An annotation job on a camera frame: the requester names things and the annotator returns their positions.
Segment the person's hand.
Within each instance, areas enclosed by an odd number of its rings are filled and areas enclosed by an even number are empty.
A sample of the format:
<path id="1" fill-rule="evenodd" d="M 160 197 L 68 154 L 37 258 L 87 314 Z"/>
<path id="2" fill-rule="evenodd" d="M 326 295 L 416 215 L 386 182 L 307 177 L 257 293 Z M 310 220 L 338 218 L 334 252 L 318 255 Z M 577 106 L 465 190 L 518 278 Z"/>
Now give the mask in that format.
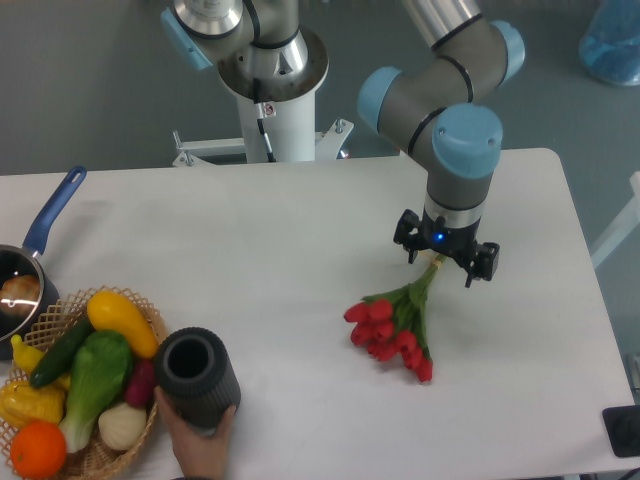
<path id="1" fill-rule="evenodd" d="M 185 479 L 223 479 L 228 463 L 236 406 L 231 405 L 224 412 L 211 436 L 204 436 L 194 431 L 179 415 L 160 387 L 154 388 L 154 396 L 183 477 Z"/>

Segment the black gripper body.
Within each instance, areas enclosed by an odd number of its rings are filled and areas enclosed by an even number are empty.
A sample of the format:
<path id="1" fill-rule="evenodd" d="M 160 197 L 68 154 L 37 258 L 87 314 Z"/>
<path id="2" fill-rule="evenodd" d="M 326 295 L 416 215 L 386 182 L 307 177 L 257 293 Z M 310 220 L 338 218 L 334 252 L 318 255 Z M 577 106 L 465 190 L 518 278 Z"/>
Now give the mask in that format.
<path id="1" fill-rule="evenodd" d="M 476 233 L 481 206 L 451 210 L 442 205 L 425 205 L 418 230 L 418 250 L 432 250 L 470 266 L 477 257 Z"/>

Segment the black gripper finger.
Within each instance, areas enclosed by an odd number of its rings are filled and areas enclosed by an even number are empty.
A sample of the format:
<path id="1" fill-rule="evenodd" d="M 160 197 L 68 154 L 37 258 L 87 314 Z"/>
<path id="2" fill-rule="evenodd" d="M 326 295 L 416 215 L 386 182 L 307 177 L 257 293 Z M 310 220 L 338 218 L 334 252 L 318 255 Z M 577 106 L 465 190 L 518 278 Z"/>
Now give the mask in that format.
<path id="1" fill-rule="evenodd" d="M 474 246 L 473 254 L 466 262 L 465 287 L 470 288 L 475 280 L 491 281 L 498 268 L 500 245 L 485 242 Z"/>
<path id="2" fill-rule="evenodd" d="M 401 245 L 403 250 L 407 252 L 408 263 L 413 264 L 421 244 L 420 234 L 421 219 L 418 214 L 410 209 L 406 209 L 400 216 L 395 232 L 393 242 Z"/>

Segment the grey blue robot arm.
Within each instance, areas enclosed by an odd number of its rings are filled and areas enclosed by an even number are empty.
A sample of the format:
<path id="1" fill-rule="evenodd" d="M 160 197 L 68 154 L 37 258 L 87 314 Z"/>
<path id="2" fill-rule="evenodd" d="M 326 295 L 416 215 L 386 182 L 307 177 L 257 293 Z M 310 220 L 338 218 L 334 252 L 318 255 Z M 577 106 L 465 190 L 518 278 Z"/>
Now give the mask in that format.
<path id="1" fill-rule="evenodd" d="M 402 214 L 394 242 L 410 256 L 443 254 L 469 281 L 488 281 L 499 247 L 479 243 L 476 233 L 503 128 L 480 99 L 521 68 L 524 43 L 510 24 L 486 20 L 474 1 L 409 1 L 405 7 L 432 62 L 415 75 L 378 69 L 357 99 L 364 122 L 428 174 L 423 209 Z M 161 22 L 194 68 L 215 68 L 236 97 L 249 162 L 316 158 L 315 93 L 326 78 L 328 54 L 300 23 L 297 2 L 172 1 Z"/>

